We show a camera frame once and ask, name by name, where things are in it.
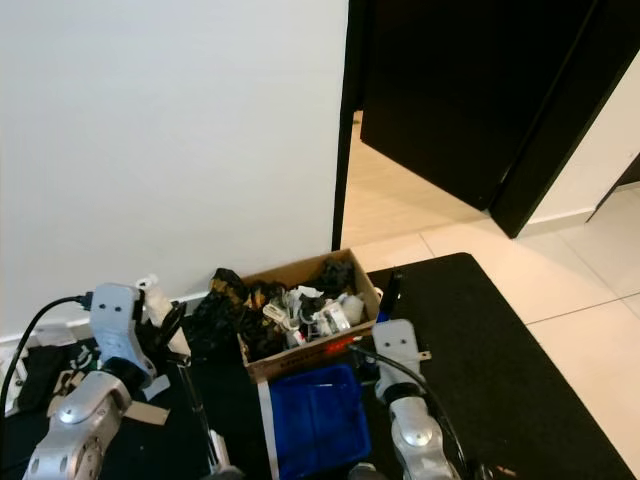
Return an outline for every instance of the door frame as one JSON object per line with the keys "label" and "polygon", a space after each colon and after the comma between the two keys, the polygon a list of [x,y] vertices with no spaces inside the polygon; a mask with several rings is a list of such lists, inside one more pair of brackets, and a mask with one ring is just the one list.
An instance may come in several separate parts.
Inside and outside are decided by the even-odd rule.
{"label": "door frame", "polygon": [[[365,82],[361,72],[367,55],[363,35],[367,31],[365,22],[371,18],[365,9],[372,2],[349,1],[333,250],[340,248],[342,237],[353,113],[359,106]],[[638,18],[637,0],[594,2],[489,207],[494,221],[510,238],[516,237],[531,218],[640,49]]]}

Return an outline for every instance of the black table surface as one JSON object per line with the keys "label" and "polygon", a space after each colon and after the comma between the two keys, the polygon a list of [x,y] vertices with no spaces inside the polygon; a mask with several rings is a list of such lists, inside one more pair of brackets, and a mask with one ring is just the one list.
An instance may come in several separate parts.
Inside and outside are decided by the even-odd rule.
{"label": "black table surface", "polygon": [[[405,281],[394,318],[415,326],[433,359],[422,373],[440,397],[472,460],[505,479],[632,479],[624,461],[502,295],[468,254],[401,267]],[[370,275],[384,288],[390,270]],[[232,463],[249,478],[270,478],[257,390],[239,358],[194,366],[212,428],[225,437]],[[169,372],[179,385],[176,372]],[[401,479],[387,409],[364,387],[370,461]],[[103,479],[201,478],[204,445],[180,388],[156,397],[171,408],[164,427],[125,419],[105,459]],[[21,478],[44,436],[44,413],[7,421],[3,478]],[[499,468],[508,469],[505,474]],[[332,478],[340,478],[343,471]]]}

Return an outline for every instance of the white wall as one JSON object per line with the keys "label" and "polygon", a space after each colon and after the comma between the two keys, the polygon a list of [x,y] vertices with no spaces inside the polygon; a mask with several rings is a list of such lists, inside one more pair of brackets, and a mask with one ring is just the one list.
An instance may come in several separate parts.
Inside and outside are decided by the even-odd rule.
{"label": "white wall", "polygon": [[0,2],[0,335],[104,281],[328,251],[347,6]]}
{"label": "white wall", "polygon": [[593,212],[640,151],[640,54],[528,225]]}

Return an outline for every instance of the black cloth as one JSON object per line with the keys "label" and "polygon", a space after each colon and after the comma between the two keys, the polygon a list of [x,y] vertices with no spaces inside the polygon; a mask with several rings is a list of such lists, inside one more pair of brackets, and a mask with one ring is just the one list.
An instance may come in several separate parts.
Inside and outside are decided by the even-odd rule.
{"label": "black cloth", "polygon": [[[392,318],[408,318],[433,359],[422,373],[437,392],[471,459],[496,479],[632,479],[618,453],[560,372],[475,260],[456,254],[402,267],[402,297]],[[384,288],[390,271],[371,274]],[[239,357],[194,368],[212,428],[249,478],[270,478],[257,389]],[[173,385],[179,380],[172,373]],[[373,452],[369,461],[401,479],[387,409],[364,387]],[[200,478],[204,445],[180,388],[155,404],[171,407],[165,427],[124,420],[102,479]],[[9,419],[12,458],[28,458],[46,432],[36,415]],[[496,467],[515,472],[500,473]],[[22,468],[8,478],[21,478]],[[344,470],[331,478],[345,478]]]}

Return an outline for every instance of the beige floor tile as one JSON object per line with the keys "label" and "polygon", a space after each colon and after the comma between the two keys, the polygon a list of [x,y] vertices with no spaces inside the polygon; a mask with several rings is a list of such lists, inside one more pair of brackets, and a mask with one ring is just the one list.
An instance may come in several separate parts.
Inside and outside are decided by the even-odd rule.
{"label": "beige floor tile", "polygon": [[627,298],[623,298],[622,301],[640,319],[640,294],[633,295],[633,296],[627,297]]}
{"label": "beige floor tile", "polygon": [[436,256],[471,253],[525,323],[616,298],[553,233],[512,241],[487,219],[422,236]]}
{"label": "beige floor tile", "polygon": [[616,192],[586,224],[558,231],[619,296],[640,292],[640,196]]}
{"label": "beige floor tile", "polygon": [[367,272],[433,258],[417,233],[354,247],[353,252]]}
{"label": "beige floor tile", "polygon": [[529,329],[639,476],[640,319],[615,301]]}
{"label": "beige floor tile", "polygon": [[482,218],[486,214],[363,144],[354,125],[343,247]]}

